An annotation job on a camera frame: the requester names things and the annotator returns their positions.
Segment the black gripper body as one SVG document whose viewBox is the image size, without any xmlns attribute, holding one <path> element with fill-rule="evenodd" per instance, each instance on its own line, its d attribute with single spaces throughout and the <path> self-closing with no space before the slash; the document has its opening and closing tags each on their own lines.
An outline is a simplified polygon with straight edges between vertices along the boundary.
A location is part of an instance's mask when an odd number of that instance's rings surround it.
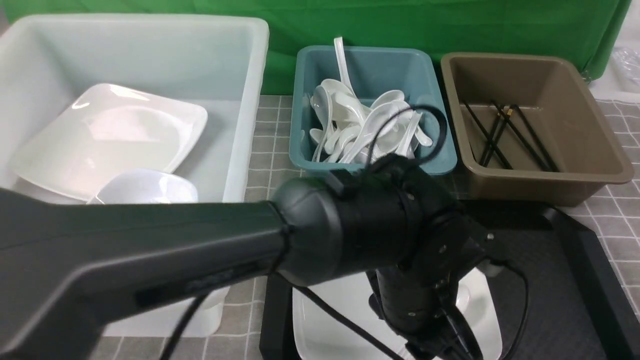
<svg viewBox="0 0 640 360">
<path fill-rule="evenodd" d="M 377 316 L 416 360 L 482 360 L 479 342 L 456 306 L 458 287 L 421 285 L 397 267 L 369 271 Z"/>
</svg>

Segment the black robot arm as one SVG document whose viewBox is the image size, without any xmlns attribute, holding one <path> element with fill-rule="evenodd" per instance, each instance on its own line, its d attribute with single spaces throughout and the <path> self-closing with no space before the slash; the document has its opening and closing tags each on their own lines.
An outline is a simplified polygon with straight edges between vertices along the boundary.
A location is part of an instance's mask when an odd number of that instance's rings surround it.
<svg viewBox="0 0 640 360">
<path fill-rule="evenodd" d="M 77 360 L 105 326 L 276 274 L 302 293 L 374 271 L 416 359 L 480 360 L 455 307 L 486 235 L 415 159 L 294 178 L 270 201 L 58 205 L 1 190 L 1 358 Z"/>
</svg>

